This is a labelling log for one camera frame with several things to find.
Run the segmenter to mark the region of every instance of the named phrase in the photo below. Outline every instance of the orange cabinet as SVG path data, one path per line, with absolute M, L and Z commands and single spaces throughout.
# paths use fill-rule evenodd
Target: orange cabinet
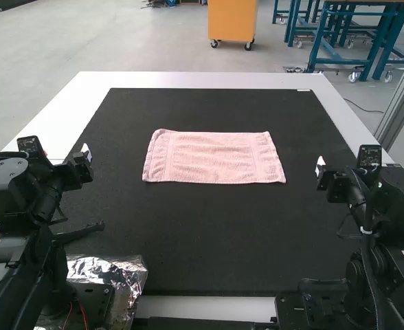
M 208 38 L 251 44 L 256 32 L 258 0 L 209 0 Z

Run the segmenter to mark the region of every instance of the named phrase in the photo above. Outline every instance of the towel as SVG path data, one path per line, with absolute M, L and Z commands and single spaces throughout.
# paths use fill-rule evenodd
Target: towel
M 209 133 L 159 129 L 148 146 L 146 182 L 286 182 L 269 132 Z

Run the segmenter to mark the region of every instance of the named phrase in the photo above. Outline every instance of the white table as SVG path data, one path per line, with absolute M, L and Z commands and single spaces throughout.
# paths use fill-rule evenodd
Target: white table
M 61 163 L 110 88 L 312 90 L 355 155 L 359 145 L 377 144 L 369 130 L 322 74 L 80 72 L 11 140 L 4 151 L 17 151 L 16 139 L 19 137 L 37 135 L 51 162 Z M 393 162 L 385 151 L 382 158 L 383 162 Z M 142 296 L 137 317 L 268 322 L 270 317 L 275 316 L 273 300 L 271 297 Z

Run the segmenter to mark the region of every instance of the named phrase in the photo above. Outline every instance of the foil wrapping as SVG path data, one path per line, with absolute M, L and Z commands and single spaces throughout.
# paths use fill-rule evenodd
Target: foil wrapping
M 129 330 L 135 317 L 137 299 L 147 279 L 147 269 L 141 256 L 68 255 L 67 280 L 76 283 L 109 284 L 115 289 L 114 301 L 100 330 Z M 60 325 L 34 330 L 61 329 Z

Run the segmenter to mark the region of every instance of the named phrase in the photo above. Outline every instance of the gray floor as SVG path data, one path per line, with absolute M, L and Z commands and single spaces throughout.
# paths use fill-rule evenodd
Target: gray floor
M 297 49 L 282 42 L 285 27 L 271 24 L 273 0 L 260 0 L 252 52 L 239 43 L 210 47 L 207 6 L 140 6 L 140 0 L 38 0 L 0 12 L 0 149 L 79 71 L 283 72 L 305 66 L 311 50 L 308 43 Z M 398 44 L 404 48 L 404 30 Z M 368 46 L 356 42 L 341 51 L 364 55 Z M 390 84 L 326 76 L 343 97 L 384 110 L 399 73 Z M 381 115 L 352 107 L 374 130 Z M 404 132 L 391 152 L 402 164 L 403 146 Z

